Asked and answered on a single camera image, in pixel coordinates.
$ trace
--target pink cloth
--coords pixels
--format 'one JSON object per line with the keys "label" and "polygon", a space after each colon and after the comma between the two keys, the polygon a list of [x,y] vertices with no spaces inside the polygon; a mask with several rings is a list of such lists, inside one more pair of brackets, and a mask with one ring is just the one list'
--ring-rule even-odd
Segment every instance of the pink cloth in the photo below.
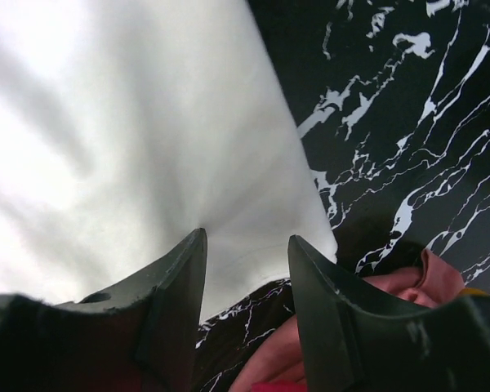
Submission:
{"label": "pink cloth", "polygon": [[[365,281],[389,294],[430,308],[453,300],[465,288],[461,274],[431,251],[425,249],[421,260],[423,268],[405,267],[392,274],[365,278]],[[289,384],[273,384],[278,381]],[[296,316],[267,338],[245,364],[229,392],[292,392],[286,389],[290,385],[300,388],[294,391],[306,390]]]}

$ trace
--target red cloth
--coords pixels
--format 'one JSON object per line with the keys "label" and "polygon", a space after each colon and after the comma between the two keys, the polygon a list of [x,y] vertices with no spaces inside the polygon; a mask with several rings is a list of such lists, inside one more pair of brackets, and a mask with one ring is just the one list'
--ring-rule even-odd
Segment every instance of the red cloth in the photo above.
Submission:
{"label": "red cloth", "polygon": [[[406,267],[365,280],[407,301],[430,308],[449,302],[465,288],[461,274],[429,250],[421,253],[423,268]],[[278,381],[289,384],[276,385]],[[270,335],[239,373],[229,392],[304,391],[305,369],[296,316]]]}

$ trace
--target black plastic part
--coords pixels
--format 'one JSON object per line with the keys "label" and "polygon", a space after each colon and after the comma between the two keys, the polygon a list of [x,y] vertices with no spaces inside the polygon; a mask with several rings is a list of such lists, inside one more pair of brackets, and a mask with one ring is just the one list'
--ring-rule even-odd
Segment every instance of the black plastic part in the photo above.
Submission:
{"label": "black plastic part", "polygon": [[431,310],[365,283],[301,237],[288,256],[309,392],[490,391],[490,297]]}
{"label": "black plastic part", "polygon": [[206,259],[197,229],[79,304],[0,296],[0,392],[190,390]]}

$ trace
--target white fabric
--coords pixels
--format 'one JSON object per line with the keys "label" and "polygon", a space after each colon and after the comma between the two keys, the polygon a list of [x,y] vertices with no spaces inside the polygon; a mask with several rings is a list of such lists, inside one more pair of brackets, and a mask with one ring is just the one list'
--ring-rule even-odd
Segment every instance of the white fabric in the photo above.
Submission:
{"label": "white fabric", "polygon": [[202,320],[334,260],[295,125],[233,0],[0,0],[0,292],[77,301],[208,233]]}

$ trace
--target marble table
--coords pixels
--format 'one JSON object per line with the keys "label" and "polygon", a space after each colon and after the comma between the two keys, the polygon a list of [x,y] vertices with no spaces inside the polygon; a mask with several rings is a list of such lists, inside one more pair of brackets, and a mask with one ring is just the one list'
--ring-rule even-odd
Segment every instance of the marble table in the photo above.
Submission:
{"label": "marble table", "polygon": [[339,246],[490,292],[490,0],[249,0]]}

